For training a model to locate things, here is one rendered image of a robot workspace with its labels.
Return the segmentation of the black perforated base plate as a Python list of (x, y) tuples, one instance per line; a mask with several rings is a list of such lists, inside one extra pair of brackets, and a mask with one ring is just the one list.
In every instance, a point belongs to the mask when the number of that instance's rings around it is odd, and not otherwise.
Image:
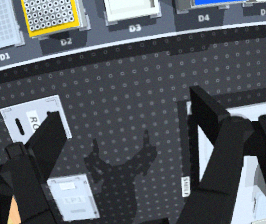
[(107, 46), (0, 70), (0, 109), (59, 95), (72, 138), (49, 178), (86, 173), (99, 218), (57, 224), (175, 224), (199, 185), (199, 85), (225, 109), (266, 102), (266, 24)]

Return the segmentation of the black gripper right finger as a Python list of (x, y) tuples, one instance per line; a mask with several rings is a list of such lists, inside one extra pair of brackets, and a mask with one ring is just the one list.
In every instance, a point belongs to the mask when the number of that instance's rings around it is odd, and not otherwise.
[(228, 112), (199, 85), (189, 88), (192, 117), (214, 148), (176, 224), (231, 224), (244, 156), (257, 157), (266, 184), (266, 114), (251, 121)]

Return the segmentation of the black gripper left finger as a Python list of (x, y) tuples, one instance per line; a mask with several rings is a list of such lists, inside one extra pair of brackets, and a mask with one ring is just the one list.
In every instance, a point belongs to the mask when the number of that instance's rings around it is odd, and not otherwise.
[(18, 141), (4, 148), (8, 160), (0, 165), (0, 224), (8, 224), (14, 193), (19, 224), (57, 224), (40, 184), (47, 183), (66, 140), (60, 112), (53, 111), (25, 145)]

